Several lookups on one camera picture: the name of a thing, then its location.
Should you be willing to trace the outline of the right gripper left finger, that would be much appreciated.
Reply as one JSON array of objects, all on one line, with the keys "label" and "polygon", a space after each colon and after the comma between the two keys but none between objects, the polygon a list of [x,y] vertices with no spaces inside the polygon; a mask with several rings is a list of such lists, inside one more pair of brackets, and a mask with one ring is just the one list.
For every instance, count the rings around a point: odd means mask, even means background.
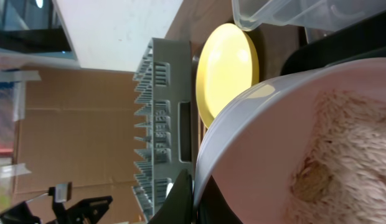
[{"label": "right gripper left finger", "polygon": [[191,224],[193,206],[192,177],[186,169],[177,176],[162,207],[148,224]]}]

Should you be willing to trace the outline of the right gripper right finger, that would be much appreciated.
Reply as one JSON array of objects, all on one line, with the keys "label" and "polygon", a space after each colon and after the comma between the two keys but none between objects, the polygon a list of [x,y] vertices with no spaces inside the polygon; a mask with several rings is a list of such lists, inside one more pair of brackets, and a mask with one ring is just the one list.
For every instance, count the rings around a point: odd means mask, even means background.
[{"label": "right gripper right finger", "polygon": [[205,186],[198,206],[199,224],[242,224],[224,199],[213,177]]}]

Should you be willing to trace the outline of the white pink bowl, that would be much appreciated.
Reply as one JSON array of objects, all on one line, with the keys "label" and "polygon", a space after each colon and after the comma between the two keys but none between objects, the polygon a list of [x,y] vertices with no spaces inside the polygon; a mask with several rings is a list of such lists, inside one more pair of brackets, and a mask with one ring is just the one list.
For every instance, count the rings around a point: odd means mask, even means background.
[{"label": "white pink bowl", "polygon": [[314,101],[354,91],[386,104],[386,58],[368,58],[265,80],[235,97],[199,149],[194,205],[214,179],[244,223],[281,223],[288,181],[308,148]]}]

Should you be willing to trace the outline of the rice and peanut waste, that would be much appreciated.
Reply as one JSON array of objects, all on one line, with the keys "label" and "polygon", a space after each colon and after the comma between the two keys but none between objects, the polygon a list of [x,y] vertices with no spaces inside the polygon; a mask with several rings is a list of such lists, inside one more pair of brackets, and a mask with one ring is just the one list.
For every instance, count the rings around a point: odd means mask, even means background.
[{"label": "rice and peanut waste", "polygon": [[291,175],[283,221],[386,224],[386,103],[324,91],[315,118],[309,149]]}]

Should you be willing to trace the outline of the yellow plate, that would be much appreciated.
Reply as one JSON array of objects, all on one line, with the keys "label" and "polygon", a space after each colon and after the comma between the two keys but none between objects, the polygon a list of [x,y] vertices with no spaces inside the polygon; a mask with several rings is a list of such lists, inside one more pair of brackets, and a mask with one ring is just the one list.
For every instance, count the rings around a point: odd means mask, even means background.
[{"label": "yellow plate", "polygon": [[230,101],[259,82],[259,73],[251,38],[234,24],[218,26],[203,46],[195,82],[197,107],[206,128]]}]

